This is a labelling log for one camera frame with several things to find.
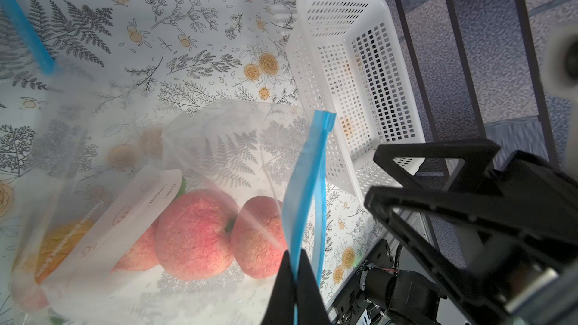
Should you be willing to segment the large pink peach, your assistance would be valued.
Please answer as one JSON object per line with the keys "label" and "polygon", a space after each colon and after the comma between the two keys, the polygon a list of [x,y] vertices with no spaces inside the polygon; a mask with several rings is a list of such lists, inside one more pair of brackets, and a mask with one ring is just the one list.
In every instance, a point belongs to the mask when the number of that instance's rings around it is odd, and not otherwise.
{"label": "large pink peach", "polygon": [[183,194],[162,213],[155,235],[160,265],[174,278],[215,277],[233,262],[230,233],[239,206],[219,190]]}

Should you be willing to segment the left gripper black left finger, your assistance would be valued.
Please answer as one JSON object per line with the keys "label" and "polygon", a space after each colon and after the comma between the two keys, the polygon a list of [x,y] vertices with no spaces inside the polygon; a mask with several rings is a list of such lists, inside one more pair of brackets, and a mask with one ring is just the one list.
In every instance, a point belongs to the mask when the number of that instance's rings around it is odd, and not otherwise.
{"label": "left gripper black left finger", "polygon": [[290,254],[286,251],[281,260],[281,265],[261,324],[294,325],[296,317],[295,291],[296,286],[291,268]]}

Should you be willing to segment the wrinkled yellow red peach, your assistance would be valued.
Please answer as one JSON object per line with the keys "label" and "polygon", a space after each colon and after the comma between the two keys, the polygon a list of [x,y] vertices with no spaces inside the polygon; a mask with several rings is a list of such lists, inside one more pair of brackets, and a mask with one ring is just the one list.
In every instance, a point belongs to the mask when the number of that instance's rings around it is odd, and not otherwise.
{"label": "wrinkled yellow red peach", "polygon": [[90,231],[92,220],[72,221],[49,231],[42,240],[35,270],[36,284],[41,284],[69,256]]}

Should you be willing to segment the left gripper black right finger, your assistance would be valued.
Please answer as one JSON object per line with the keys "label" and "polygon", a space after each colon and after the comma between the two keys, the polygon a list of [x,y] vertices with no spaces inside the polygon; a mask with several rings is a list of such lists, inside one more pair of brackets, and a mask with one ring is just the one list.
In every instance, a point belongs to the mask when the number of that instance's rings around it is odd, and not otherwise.
{"label": "left gripper black right finger", "polygon": [[301,250],[297,279],[295,280],[294,323],[298,325],[331,324],[304,249]]}

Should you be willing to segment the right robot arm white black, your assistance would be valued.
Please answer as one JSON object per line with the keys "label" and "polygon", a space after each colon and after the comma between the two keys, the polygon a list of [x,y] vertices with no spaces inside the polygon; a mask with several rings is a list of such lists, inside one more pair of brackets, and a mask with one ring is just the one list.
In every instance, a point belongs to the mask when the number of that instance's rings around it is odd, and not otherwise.
{"label": "right robot arm white black", "polygon": [[[355,323],[361,303],[371,302],[395,324],[435,324],[441,299],[469,324],[577,322],[577,182],[521,150],[496,170],[499,149],[484,138],[377,147],[374,163],[399,187],[371,187],[365,208],[423,271],[389,268],[371,256],[336,298],[342,322]],[[473,259],[455,266],[403,210],[477,237]]]}

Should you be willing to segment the zip-top bag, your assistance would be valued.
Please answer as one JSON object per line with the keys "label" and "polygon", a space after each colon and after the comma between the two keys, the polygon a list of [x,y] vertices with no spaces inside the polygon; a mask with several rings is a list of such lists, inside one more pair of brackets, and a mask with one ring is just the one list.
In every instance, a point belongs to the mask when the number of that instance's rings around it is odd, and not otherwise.
{"label": "zip-top bag", "polygon": [[56,68],[55,61],[36,34],[17,0],[1,0],[1,9],[26,44],[41,72],[44,75],[52,75]]}
{"label": "zip-top bag", "polygon": [[332,112],[219,100],[140,138],[47,109],[8,288],[22,324],[309,323],[326,242]]}

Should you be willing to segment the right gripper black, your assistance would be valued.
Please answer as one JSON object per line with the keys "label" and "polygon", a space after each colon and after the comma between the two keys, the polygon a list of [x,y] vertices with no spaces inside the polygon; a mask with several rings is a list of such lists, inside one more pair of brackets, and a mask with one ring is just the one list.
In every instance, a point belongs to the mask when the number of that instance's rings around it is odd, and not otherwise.
{"label": "right gripper black", "polygon": [[[381,144],[374,163],[404,188],[372,187],[365,207],[469,323],[575,324],[577,183],[523,151],[496,170],[500,149],[487,138]],[[456,193],[425,190],[398,159],[442,169]]]}

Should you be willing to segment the white plastic mesh basket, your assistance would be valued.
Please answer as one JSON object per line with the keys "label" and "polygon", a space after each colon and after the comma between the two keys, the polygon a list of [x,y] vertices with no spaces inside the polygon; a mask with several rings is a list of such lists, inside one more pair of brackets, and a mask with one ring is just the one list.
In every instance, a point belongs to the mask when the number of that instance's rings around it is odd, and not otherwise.
{"label": "white plastic mesh basket", "polygon": [[396,185],[374,163],[381,144],[423,143],[424,132],[385,0],[296,0],[287,60],[304,107],[333,112],[329,182],[359,199]]}

